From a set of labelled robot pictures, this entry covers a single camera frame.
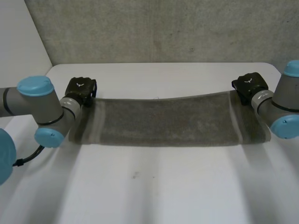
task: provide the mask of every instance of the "gray wall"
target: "gray wall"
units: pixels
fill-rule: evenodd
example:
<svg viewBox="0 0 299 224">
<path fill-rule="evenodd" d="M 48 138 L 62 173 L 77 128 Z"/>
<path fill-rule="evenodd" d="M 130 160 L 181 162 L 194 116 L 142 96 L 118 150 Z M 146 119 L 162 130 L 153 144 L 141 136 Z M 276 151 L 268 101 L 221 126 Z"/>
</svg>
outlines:
<svg viewBox="0 0 299 224">
<path fill-rule="evenodd" d="M 298 59 L 298 0 L 25 0 L 53 65 Z"/>
</svg>

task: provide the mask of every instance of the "table surface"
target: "table surface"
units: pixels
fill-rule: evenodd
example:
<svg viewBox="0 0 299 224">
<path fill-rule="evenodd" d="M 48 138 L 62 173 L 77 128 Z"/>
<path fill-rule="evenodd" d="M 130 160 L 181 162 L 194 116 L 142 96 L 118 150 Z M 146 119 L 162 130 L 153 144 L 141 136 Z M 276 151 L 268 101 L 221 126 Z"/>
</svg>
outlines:
<svg viewBox="0 0 299 224">
<path fill-rule="evenodd" d="M 231 90 L 266 63 L 65 64 L 47 74 L 61 98 L 72 77 L 95 78 L 99 98 L 173 98 Z M 5 130 L 24 158 L 36 148 L 31 116 Z M 299 141 L 234 147 L 45 149 L 0 187 L 2 224 L 293 224 L 299 220 Z"/>
</svg>

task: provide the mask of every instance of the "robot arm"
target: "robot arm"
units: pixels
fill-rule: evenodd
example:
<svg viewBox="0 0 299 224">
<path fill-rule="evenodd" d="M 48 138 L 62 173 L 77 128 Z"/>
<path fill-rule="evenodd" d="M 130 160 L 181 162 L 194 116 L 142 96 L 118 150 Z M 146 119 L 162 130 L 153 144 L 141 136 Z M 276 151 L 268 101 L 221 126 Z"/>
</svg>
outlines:
<svg viewBox="0 0 299 224">
<path fill-rule="evenodd" d="M 250 73 L 232 82 L 243 105 L 251 104 L 256 114 L 279 138 L 299 136 L 299 60 L 290 61 L 275 92 L 258 73 Z"/>
<path fill-rule="evenodd" d="M 38 129 L 34 135 L 44 147 L 59 147 L 82 106 L 91 106 L 97 85 L 90 78 L 72 78 L 59 101 L 54 86 L 45 76 L 28 77 L 17 87 L 0 89 L 0 117 L 32 114 Z M 0 129 L 0 185 L 10 176 L 16 159 L 11 137 Z"/>
</svg>

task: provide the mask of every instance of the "light blue joint cap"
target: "light blue joint cap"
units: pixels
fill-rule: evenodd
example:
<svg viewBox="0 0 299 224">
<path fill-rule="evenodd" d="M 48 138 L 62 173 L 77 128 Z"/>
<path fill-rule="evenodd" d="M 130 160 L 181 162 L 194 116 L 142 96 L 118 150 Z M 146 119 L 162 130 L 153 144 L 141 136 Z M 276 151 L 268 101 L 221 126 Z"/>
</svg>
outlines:
<svg viewBox="0 0 299 224">
<path fill-rule="evenodd" d="M 284 74 L 291 77 L 299 77 L 299 60 L 289 61 Z"/>
<path fill-rule="evenodd" d="M 30 76 L 18 83 L 17 90 L 25 96 L 41 97 L 52 93 L 54 86 L 46 76 Z"/>
<path fill-rule="evenodd" d="M 57 148 L 64 141 L 64 136 L 60 132 L 45 127 L 38 128 L 34 138 L 38 144 L 46 148 Z"/>
<path fill-rule="evenodd" d="M 279 138 L 295 138 L 299 136 L 299 115 L 283 116 L 274 121 L 270 129 Z"/>
<path fill-rule="evenodd" d="M 14 141 L 6 131 L 0 128 L 0 185 L 10 177 L 15 160 Z"/>
</svg>

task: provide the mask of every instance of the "gray towel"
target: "gray towel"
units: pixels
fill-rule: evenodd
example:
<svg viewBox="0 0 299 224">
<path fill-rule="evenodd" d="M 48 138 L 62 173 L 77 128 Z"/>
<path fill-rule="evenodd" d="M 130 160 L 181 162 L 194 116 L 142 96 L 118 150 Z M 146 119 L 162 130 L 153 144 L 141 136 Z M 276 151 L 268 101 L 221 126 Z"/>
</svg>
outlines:
<svg viewBox="0 0 299 224">
<path fill-rule="evenodd" d="M 69 140 L 116 146 L 232 146 L 270 140 L 236 91 L 170 99 L 100 99 L 83 108 Z"/>
</svg>

